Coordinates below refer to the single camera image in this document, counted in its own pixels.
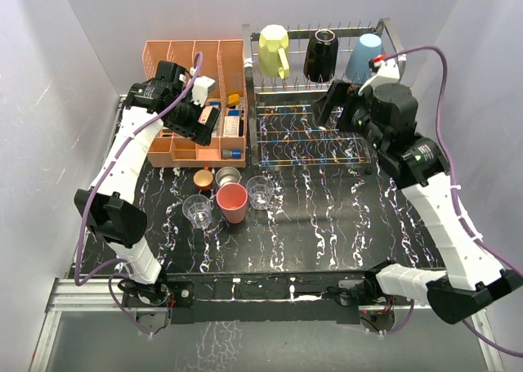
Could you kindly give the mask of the stainless steel cup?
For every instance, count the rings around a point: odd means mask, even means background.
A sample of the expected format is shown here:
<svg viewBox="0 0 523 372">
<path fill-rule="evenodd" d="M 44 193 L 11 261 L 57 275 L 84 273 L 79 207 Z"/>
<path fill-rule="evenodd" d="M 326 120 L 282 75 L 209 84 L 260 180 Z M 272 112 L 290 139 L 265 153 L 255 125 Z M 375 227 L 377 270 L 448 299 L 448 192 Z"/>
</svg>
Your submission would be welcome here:
<svg viewBox="0 0 523 372">
<path fill-rule="evenodd" d="M 240 179 L 241 174 L 239 170 L 234 167 L 220 168 L 215 175 L 215 182 L 219 188 L 231 183 L 238 184 Z"/>
</svg>

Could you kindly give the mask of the small orange mug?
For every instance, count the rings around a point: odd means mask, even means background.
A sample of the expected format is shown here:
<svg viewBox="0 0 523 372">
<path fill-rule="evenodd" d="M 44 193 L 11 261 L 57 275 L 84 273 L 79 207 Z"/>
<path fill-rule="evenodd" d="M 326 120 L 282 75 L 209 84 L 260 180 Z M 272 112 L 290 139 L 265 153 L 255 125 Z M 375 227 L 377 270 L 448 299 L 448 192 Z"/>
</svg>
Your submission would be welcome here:
<svg viewBox="0 0 523 372">
<path fill-rule="evenodd" d="M 214 175 L 209 169 L 202 168 L 194 174 L 193 183 L 201 191 L 210 190 L 214 183 Z"/>
</svg>

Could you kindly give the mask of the pink plastic cup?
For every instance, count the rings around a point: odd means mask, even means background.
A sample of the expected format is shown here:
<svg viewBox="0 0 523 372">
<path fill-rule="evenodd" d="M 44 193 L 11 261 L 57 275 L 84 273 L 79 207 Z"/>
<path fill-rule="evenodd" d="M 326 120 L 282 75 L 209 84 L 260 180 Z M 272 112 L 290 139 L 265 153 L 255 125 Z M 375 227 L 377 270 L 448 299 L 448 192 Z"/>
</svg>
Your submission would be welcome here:
<svg viewBox="0 0 523 372">
<path fill-rule="evenodd" d="M 226 220 L 238 224 L 245 219 L 248 192 L 238 183 L 222 186 L 217 192 L 217 204 Z"/>
</svg>

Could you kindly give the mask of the clear ribbed glass cup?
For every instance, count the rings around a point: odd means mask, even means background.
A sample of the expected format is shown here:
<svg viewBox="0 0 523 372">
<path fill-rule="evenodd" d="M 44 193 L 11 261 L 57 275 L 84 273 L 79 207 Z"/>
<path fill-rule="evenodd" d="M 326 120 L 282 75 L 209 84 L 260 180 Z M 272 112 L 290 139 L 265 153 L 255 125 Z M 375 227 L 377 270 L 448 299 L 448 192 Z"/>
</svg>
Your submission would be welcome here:
<svg viewBox="0 0 523 372">
<path fill-rule="evenodd" d="M 246 184 L 246 190 L 249 203 L 254 209 L 264 210 L 270 207 L 274 194 L 274 184 L 268 177 L 251 177 Z"/>
</svg>

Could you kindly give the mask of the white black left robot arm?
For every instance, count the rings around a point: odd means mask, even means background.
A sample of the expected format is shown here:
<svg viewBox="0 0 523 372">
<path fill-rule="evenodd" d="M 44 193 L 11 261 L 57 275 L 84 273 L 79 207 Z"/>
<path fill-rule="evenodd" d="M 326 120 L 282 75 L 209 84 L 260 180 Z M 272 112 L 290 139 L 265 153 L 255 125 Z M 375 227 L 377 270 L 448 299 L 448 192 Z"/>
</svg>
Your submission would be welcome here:
<svg viewBox="0 0 523 372">
<path fill-rule="evenodd" d="M 152 306 L 170 291 L 163 268 L 145 238 L 147 216 L 134 204 L 140 171 L 158 133 L 167 128 L 197 145 L 209 146 L 220 111 L 206 104 L 214 79 L 201 75 L 203 54 L 190 69 L 160 61 L 155 76 L 133 84 L 124 101 L 119 129 L 96 178 L 79 189 L 74 204 L 82 216 L 77 252 L 90 231 L 116 254 L 127 275 L 120 288 Z"/>
</svg>

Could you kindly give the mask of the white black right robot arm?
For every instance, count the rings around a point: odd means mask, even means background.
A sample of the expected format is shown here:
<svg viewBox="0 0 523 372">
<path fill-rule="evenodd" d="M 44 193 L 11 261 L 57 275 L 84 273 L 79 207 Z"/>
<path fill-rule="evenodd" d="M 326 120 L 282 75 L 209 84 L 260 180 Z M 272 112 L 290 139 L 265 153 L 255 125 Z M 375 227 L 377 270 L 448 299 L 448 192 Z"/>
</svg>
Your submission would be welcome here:
<svg viewBox="0 0 523 372">
<path fill-rule="evenodd" d="M 335 107 L 342 109 L 337 129 L 359 134 L 375 149 L 380 169 L 416 209 L 445 264 L 431 271 L 385 261 L 368 269 L 364 294 L 370 302 L 409 298 L 456 324 L 521 288 L 521 274 L 504 268 L 463 229 L 449 163 L 432 139 L 416 131 L 418 102 L 408 87 L 336 80 L 311 107 L 316 123 L 326 124 Z"/>
</svg>

